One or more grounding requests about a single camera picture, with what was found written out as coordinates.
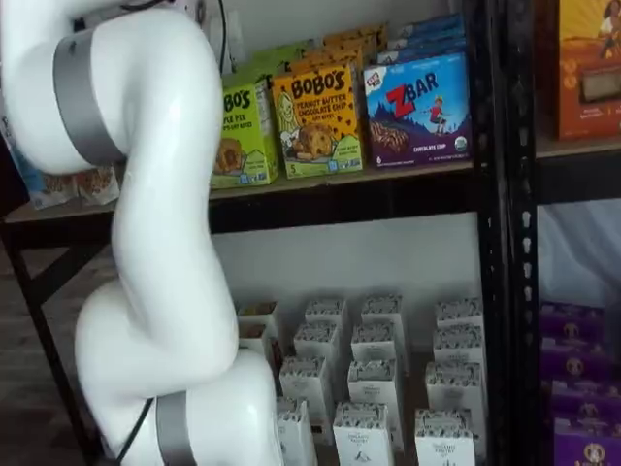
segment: green bobo's box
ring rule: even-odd
[[[267,83],[233,75],[223,86],[224,121],[212,187],[269,184],[278,167]]]

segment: snack box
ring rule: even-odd
[[[274,78],[278,134],[287,178],[356,172],[363,167],[356,71],[326,65]]]
[[[351,351],[355,361],[398,359],[395,326],[391,322],[363,323],[353,328]]]
[[[430,362],[425,372],[429,408],[436,411],[467,410],[472,417],[474,452],[487,455],[487,422],[481,366],[478,363]]]
[[[544,301],[539,310],[542,336],[579,338],[601,343],[605,336],[604,309]]]
[[[231,75],[224,83],[224,122],[212,188],[269,184],[277,177],[267,82]]]
[[[407,39],[409,37],[421,36],[437,31],[462,31],[464,33],[464,19],[461,14],[446,15],[442,17],[432,17],[425,21],[412,22],[399,26],[391,31],[391,36],[395,38]]]
[[[542,378],[580,377],[603,382],[612,379],[614,364],[601,344],[544,337],[539,369]]]
[[[406,374],[409,374],[408,327],[401,314],[402,300],[402,297],[396,294],[367,298],[362,304],[362,322],[391,322],[393,324],[399,365]]]
[[[237,312],[239,323],[263,324],[272,345],[272,353],[277,368],[282,364],[282,356],[287,348],[284,322],[278,314],[276,301],[241,306]]]
[[[323,38],[323,44],[325,46],[329,46],[331,44],[338,44],[339,42],[345,41],[347,39],[356,39],[368,35],[373,35],[376,37],[378,51],[386,50],[388,31],[385,22],[371,26],[362,26],[357,29],[350,29],[348,31],[338,32],[336,34],[328,34]]]
[[[286,466],[317,466],[307,400],[279,397],[278,438]]]
[[[554,419],[555,465],[615,465],[621,457],[621,424],[597,418]]]
[[[392,447],[404,451],[404,398],[396,361],[353,361],[349,365],[347,380],[351,401],[381,403],[388,407]]]
[[[334,398],[325,357],[285,357],[280,369],[282,394],[309,402],[310,430],[316,443],[334,445]]]
[[[621,419],[621,384],[580,379],[552,381],[550,408],[568,416]]]
[[[463,53],[365,70],[372,156],[378,167],[429,165],[470,156]]]
[[[419,58],[427,58],[433,55],[464,51],[465,47],[466,38],[459,37],[450,41],[425,43],[420,46],[412,46],[406,49],[387,50],[377,55],[377,64],[389,65],[391,63],[405,63]]]
[[[386,405],[339,403],[334,435],[341,466],[394,465]]]
[[[414,427],[418,464],[474,466],[474,438],[466,411],[416,410]]]
[[[323,356],[326,358],[332,384],[332,393],[337,400],[346,397],[347,362],[343,357],[341,332],[336,323],[305,322],[300,325],[293,345],[298,355],[302,357]]]

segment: black cable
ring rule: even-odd
[[[224,54],[226,52],[226,15],[224,14],[224,5],[222,0],[217,0],[220,4],[220,14],[222,15],[222,49],[220,50],[220,75],[224,72]]]
[[[164,3],[166,0],[148,0],[148,2],[141,3],[140,5],[122,5],[120,8],[126,12],[141,12],[142,10],[148,10],[155,5]]]

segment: black metal shelving unit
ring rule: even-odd
[[[516,253],[516,245],[521,241],[514,234],[518,211],[509,200],[517,199],[524,204],[523,208],[534,205],[532,193],[526,195],[516,190],[524,174],[532,177],[535,171],[534,156],[529,155],[534,136],[527,137],[527,145],[522,147],[519,156],[506,157],[507,147],[520,141],[515,139],[514,128],[507,124],[507,118],[518,122],[520,127],[528,126],[530,119],[531,129],[533,126],[532,107],[523,114],[519,105],[513,108],[510,101],[507,104],[507,79],[518,104],[520,89],[522,97],[528,97],[532,84],[528,80],[520,81],[519,69],[513,70],[517,77],[512,78],[510,70],[504,69],[504,63],[499,61],[500,52],[507,46],[506,32],[499,27],[506,13],[502,6],[502,2],[499,5],[492,0],[464,0],[469,37],[472,165],[420,172],[383,172],[381,176],[352,178],[345,182],[338,181],[340,178],[317,183],[282,182],[279,189],[247,188],[232,194],[215,194],[210,203],[212,233],[476,212],[487,329],[488,392],[491,395],[489,458],[491,464],[500,465],[513,463],[522,447],[516,436],[523,430],[522,425],[515,422],[519,417],[515,401],[525,403],[525,393],[515,387],[515,371],[516,364],[532,356],[517,344],[516,329],[522,332],[524,325],[521,320],[516,322],[515,310],[521,309],[523,303],[516,299],[514,289],[523,289],[525,280],[532,281],[537,276],[537,263],[532,259],[529,260],[534,275],[530,279],[518,279],[514,273],[516,262],[525,260],[524,254],[528,253]],[[518,16],[522,24],[528,12]],[[513,28],[513,33],[509,29],[508,43],[515,46],[520,44],[521,29]],[[528,58],[523,50],[519,47],[514,50],[520,59],[517,63]],[[6,148],[3,151],[7,158]],[[524,157],[531,162],[526,165],[526,171],[523,170]],[[2,206],[2,213],[12,211],[23,200],[22,193],[9,205]],[[75,212],[69,212],[66,206],[55,209],[56,214],[50,210],[24,215],[28,209],[22,207],[0,221],[0,236],[84,460],[92,464],[100,452],[99,442],[84,427],[76,394],[62,367],[42,306],[109,243],[112,209],[77,209]],[[536,251],[536,239],[533,240],[536,216],[532,216],[532,220],[523,233],[534,241],[531,250]],[[30,277],[23,251],[58,247],[68,249],[40,275]],[[536,288],[532,292],[536,298]]]

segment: store shelf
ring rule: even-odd
[[[556,141],[543,129],[537,159],[539,204],[621,198],[621,136]]]
[[[214,191],[213,233],[475,211],[478,190],[470,162],[287,180]],[[72,201],[41,211],[26,204],[5,217],[23,249],[109,241],[114,203]]]

